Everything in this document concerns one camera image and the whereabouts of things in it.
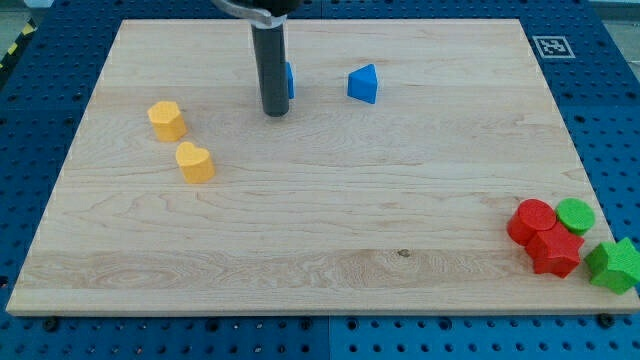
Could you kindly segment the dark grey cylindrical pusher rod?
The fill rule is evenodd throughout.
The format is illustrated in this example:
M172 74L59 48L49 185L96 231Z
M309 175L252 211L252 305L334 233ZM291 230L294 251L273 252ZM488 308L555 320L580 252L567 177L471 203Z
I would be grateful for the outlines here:
M264 113L281 117L289 111L284 28L251 26L259 89Z

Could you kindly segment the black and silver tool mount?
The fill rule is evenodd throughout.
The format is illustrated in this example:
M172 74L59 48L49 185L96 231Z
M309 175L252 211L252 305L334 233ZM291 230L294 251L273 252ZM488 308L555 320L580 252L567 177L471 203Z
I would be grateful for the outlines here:
M248 20L256 28L281 26L302 0L211 0L221 12Z

